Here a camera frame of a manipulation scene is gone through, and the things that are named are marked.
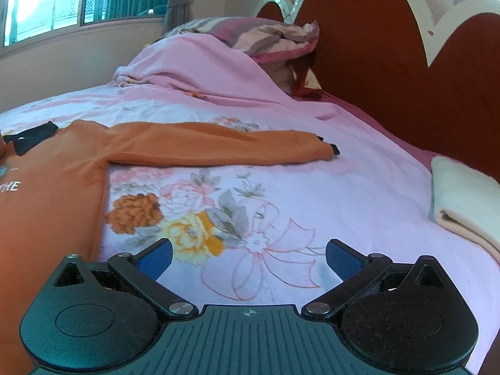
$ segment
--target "orange flower print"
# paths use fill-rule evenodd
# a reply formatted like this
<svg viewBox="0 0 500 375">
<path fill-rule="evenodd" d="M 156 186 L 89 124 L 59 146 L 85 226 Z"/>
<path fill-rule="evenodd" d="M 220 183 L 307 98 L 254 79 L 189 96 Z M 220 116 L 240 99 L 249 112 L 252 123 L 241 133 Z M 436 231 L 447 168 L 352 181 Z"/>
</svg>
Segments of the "orange flower print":
<svg viewBox="0 0 500 375">
<path fill-rule="evenodd" d="M 204 211 L 164 221 L 161 228 L 162 237 L 171 241 L 173 254 L 180 262 L 200 265 L 211 255 L 218 257 L 224 249 L 223 243 L 212 235 L 215 227 Z"/>
<path fill-rule="evenodd" d="M 205 96 L 203 93 L 197 93 L 196 91 L 184 91 L 184 94 L 186 96 L 191 96 L 200 100 L 204 100 L 207 98 L 207 96 Z"/>
<path fill-rule="evenodd" d="M 134 234 L 136 227 L 149 227 L 163 218 L 158 198 L 153 193 L 127 194 L 113 202 L 113 210 L 106 216 L 116 234 Z"/>
</svg>

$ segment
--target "orange shirt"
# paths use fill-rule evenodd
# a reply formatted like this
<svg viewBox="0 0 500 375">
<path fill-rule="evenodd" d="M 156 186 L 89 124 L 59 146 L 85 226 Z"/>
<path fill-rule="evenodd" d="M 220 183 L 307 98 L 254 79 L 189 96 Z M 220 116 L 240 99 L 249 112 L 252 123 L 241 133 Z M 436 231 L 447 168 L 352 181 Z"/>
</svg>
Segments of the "orange shirt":
<svg viewBox="0 0 500 375">
<path fill-rule="evenodd" d="M 98 255 L 109 163 L 145 166 L 272 165 L 330 159 L 311 133 L 239 132 L 216 124 L 132 122 L 111 128 L 77 120 L 23 156 L 0 140 L 0 374 L 32 365 L 19 324 L 69 253 Z"/>
</svg>

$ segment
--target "folded towel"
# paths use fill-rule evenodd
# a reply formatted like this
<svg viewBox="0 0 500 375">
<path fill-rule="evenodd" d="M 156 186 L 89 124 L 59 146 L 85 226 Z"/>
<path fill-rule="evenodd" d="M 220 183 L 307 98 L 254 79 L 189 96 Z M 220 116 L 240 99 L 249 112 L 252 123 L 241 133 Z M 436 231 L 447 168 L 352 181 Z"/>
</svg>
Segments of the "folded towel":
<svg viewBox="0 0 500 375">
<path fill-rule="evenodd" d="M 479 244 L 500 264 L 500 184 L 443 156 L 431 167 L 434 221 Z"/>
</svg>

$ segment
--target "striped pillow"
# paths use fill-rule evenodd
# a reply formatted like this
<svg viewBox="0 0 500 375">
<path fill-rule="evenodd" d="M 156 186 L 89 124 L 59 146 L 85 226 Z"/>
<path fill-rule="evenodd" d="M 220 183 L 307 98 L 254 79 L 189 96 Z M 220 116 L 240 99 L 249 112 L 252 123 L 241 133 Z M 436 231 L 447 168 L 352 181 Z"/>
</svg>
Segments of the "striped pillow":
<svg viewBox="0 0 500 375">
<path fill-rule="evenodd" d="M 316 21 L 303 27 L 257 17 L 213 17 L 187 22 L 163 37 L 182 33 L 209 34 L 242 51 L 257 63 L 296 59 L 316 48 Z"/>
</svg>

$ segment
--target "pink blanket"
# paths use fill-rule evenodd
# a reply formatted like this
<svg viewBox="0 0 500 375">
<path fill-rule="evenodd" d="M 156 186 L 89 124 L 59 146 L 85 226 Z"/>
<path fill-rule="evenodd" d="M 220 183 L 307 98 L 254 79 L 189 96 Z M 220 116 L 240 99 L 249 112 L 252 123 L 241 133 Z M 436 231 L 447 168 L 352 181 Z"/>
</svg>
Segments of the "pink blanket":
<svg viewBox="0 0 500 375">
<path fill-rule="evenodd" d="M 426 150 L 417 148 L 416 146 L 408 144 L 406 141 L 399 139 L 398 137 L 396 137 L 395 135 L 393 135 L 389 131 L 387 131 L 384 127 L 382 127 L 374 118 L 372 118 L 371 116 L 366 114 L 366 112 L 364 112 L 363 110 L 360 110 L 358 107 L 356 107 L 356 106 L 354 106 L 346 101 L 339 99 L 338 97 L 335 97 L 335 96 L 328 94 L 328 93 L 324 93 L 321 101 L 334 103 L 334 104 L 342 107 L 344 110 L 347 110 L 349 113 L 356 116 L 361 121 L 366 122 L 366 124 L 368 124 L 369 126 L 371 126 L 374 129 L 376 129 L 381 134 L 385 135 L 387 138 L 389 138 L 395 144 L 399 145 L 402 149 L 404 149 L 407 153 L 409 153 L 417 161 L 419 161 L 423 166 L 425 166 L 429 171 L 431 171 L 431 161 L 433 160 L 434 156 L 440 155 L 436 152 L 426 151 Z"/>
<path fill-rule="evenodd" d="M 364 117 L 333 98 L 296 101 L 244 53 L 209 35 L 186 34 L 147 47 L 106 86 L 0 114 L 0 129 L 15 133 L 47 120 L 64 127 L 77 118 L 105 125 L 203 121 L 324 137 L 339 147 L 337 159 L 272 167 L 113 166 L 100 259 L 168 237 L 175 258 L 158 281 L 199 307 L 301 307 L 340 283 L 324 260 L 330 238 L 401 263 L 431 254 L 479 323 L 467 365 L 476 373 L 500 327 L 498 265 L 479 246 L 429 221 L 424 153 L 356 116 Z M 135 227 L 128 216 L 147 212 L 138 195 L 149 193 L 162 218 Z"/>
</svg>

